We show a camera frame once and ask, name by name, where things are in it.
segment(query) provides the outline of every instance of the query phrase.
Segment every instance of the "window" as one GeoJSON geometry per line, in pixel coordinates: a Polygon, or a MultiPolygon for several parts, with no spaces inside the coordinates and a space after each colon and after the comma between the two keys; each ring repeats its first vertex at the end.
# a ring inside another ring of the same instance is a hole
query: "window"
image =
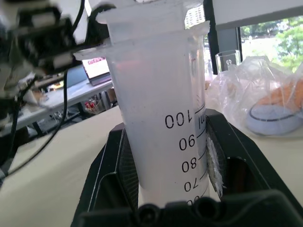
{"type": "Polygon", "coordinates": [[[266,55],[295,71],[303,62],[303,16],[241,27],[243,59],[266,55]]]}

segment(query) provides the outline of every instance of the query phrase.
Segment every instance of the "plastic measuring cup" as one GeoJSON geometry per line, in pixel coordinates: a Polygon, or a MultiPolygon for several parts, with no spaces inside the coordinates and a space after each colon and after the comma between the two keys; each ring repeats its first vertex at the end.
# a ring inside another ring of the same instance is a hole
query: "plastic measuring cup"
{"type": "MultiPolygon", "coordinates": [[[[205,22],[184,30],[194,1],[163,0],[113,9],[106,57],[132,149],[143,202],[192,204],[209,195],[205,136],[205,22]]],[[[78,59],[84,59],[79,53],[78,59]]]]}

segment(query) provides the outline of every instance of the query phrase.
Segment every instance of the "laptop screen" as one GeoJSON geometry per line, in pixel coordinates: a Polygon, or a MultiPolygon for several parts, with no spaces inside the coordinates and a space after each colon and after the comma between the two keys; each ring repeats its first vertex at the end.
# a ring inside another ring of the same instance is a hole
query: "laptop screen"
{"type": "Polygon", "coordinates": [[[109,73],[109,68],[105,58],[83,60],[82,63],[86,74],[90,79],[109,73]]]}

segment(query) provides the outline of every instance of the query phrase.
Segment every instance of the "white table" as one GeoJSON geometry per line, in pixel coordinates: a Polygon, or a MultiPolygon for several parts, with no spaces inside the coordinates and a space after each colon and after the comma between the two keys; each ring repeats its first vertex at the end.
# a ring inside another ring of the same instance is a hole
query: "white table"
{"type": "MultiPolygon", "coordinates": [[[[109,131],[121,122],[120,110],[115,107],[59,131],[41,155],[5,181],[0,190],[0,226],[69,227],[89,167],[109,131]]],[[[46,139],[20,147],[12,168],[46,139]]],[[[303,204],[303,140],[252,139],[303,204]]]]}
{"type": "MultiPolygon", "coordinates": [[[[113,86],[112,81],[108,81],[97,86],[92,86],[89,80],[84,80],[79,84],[76,84],[67,89],[67,105],[71,106],[79,103],[89,97],[94,96],[98,93],[103,93],[107,89],[113,86]]],[[[25,106],[22,109],[23,115],[18,118],[17,129],[28,126],[34,122],[37,122],[50,114],[53,114],[57,111],[62,110],[63,108],[63,90],[56,90],[47,93],[48,100],[41,103],[43,106],[47,106],[48,108],[41,107],[30,107],[25,106]]],[[[0,137],[7,135],[10,133],[12,123],[9,122],[5,125],[4,129],[0,131],[0,137]]]]}

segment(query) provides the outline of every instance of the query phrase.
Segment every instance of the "black plastic base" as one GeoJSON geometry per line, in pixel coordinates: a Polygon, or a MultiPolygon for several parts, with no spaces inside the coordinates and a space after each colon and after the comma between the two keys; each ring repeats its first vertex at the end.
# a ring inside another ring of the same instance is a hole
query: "black plastic base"
{"type": "Polygon", "coordinates": [[[221,203],[201,198],[192,207],[181,202],[137,211],[138,177],[120,124],[91,165],[71,226],[302,226],[301,205],[257,145],[221,113],[207,109],[206,115],[226,187],[221,203]]]}

